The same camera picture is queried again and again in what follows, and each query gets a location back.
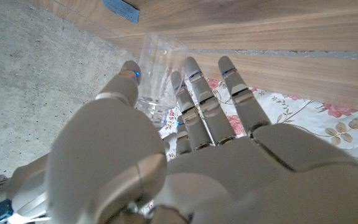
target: concrete floor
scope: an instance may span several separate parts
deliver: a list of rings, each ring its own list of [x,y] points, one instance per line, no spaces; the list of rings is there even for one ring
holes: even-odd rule
[[[27,1],[0,1],[0,174],[48,153],[127,51]]]

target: blue label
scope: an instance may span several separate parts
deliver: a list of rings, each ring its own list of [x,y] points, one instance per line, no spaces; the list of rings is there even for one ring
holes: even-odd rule
[[[107,9],[117,13],[134,24],[138,23],[139,11],[133,6],[122,0],[103,0],[103,2]]]

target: robotic hand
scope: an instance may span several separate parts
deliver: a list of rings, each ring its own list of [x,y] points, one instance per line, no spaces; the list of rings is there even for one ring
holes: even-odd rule
[[[189,57],[185,71],[206,126],[173,73],[182,116],[177,135],[162,141],[133,108],[141,75],[126,62],[48,156],[0,180],[9,212],[47,210],[48,223],[358,223],[358,162],[294,126],[271,125],[228,57],[219,68],[247,136],[235,138]],[[175,138],[179,156],[167,163]],[[138,213],[151,199],[153,210]]]

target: wooden surface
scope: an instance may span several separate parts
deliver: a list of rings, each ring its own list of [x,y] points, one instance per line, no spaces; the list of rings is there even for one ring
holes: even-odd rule
[[[129,0],[135,25],[102,0],[31,0],[139,55],[145,33],[160,31],[190,49],[358,51],[358,1]],[[206,76],[221,78],[219,54],[192,54]],[[228,55],[248,85],[358,109],[358,60]]]
[[[137,47],[143,35],[161,31],[190,49],[358,51],[358,1],[354,0],[129,0],[140,10],[138,25],[107,9],[102,0],[33,0],[58,12],[65,6]],[[91,24],[77,25],[92,29]]]
[[[222,79],[220,54],[191,54],[205,76]],[[229,55],[245,83],[358,109],[358,60]]]

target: robot finger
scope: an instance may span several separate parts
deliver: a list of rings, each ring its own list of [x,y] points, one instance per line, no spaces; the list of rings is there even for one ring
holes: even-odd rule
[[[181,155],[189,152],[192,152],[190,138],[187,132],[186,124],[184,124],[182,116],[179,116],[177,118],[176,154]]]
[[[182,82],[179,72],[172,73],[172,86],[176,91],[176,98],[182,113],[182,120],[190,141],[191,149],[198,150],[212,145],[209,134],[199,116],[198,110],[192,101],[186,84]]]
[[[209,132],[216,145],[224,144],[235,138],[233,127],[229,123],[225,113],[220,107],[212,90],[204,78],[197,62],[192,57],[187,57],[184,62],[184,71],[192,83],[195,97],[199,102]]]
[[[118,75],[115,75],[100,93],[96,100],[117,98],[124,104],[134,107],[138,98],[138,85],[141,80],[140,68],[134,61],[123,64]]]
[[[219,69],[247,135],[252,137],[252,132],[256,128],[271,124],[252,91],[227,56],[220,58]]]

